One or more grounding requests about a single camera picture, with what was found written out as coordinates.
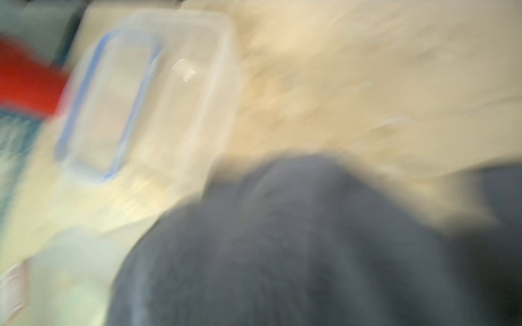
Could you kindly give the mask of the grey cleaning cloth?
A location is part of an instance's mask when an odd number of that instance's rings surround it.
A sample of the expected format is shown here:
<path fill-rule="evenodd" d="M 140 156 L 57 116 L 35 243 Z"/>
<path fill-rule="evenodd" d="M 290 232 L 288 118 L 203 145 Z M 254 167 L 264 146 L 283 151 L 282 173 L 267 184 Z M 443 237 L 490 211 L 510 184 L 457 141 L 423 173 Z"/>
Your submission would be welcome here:
<path fill-rule="evenodd" d="M 106 325 L 516 325 L 521 164 L 469 171 L 493 223 L 429 227 L 322 155 L 216 175 L 129 251 Z"/>

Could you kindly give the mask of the blue-rimmed clear lunch box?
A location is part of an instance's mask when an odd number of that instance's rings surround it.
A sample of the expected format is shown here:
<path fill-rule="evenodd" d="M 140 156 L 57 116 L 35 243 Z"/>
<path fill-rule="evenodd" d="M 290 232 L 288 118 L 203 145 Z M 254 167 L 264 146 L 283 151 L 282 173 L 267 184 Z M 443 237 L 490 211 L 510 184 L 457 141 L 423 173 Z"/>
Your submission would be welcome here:
<path fill-rule="evenodd" d="M 245 78 L 235 28 L 223 13 L 142 9 L 124 27 L 164 44 L 138 153 L 166 205 L 198 192 L 226 151 Z"/>

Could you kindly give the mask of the blue-rimmed clear lid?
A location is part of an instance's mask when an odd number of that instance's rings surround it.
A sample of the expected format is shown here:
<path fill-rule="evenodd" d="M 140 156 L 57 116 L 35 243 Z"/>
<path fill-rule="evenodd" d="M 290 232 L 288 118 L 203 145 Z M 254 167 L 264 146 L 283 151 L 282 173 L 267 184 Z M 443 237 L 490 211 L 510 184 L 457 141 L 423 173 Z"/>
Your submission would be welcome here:
<path fill-rule="evenodd" d="M 106 33 L 71 76 L 55 147 L 70 173 L 92 183 L 116 176 L 129 152 L 163 42 L 151 32 Z"/>

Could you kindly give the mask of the green-rimmed lunch box lid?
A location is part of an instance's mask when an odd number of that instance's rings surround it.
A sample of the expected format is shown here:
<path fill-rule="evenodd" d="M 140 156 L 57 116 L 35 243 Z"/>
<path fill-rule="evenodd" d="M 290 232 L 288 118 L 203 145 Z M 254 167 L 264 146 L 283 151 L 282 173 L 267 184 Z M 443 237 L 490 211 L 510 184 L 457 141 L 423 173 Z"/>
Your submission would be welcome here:
<path fill-rule="evenodd" d="M 53 237 L 29 262 L 31 324 L 103 325 L 114 277 L 147 229 L 69 228 Z"/>

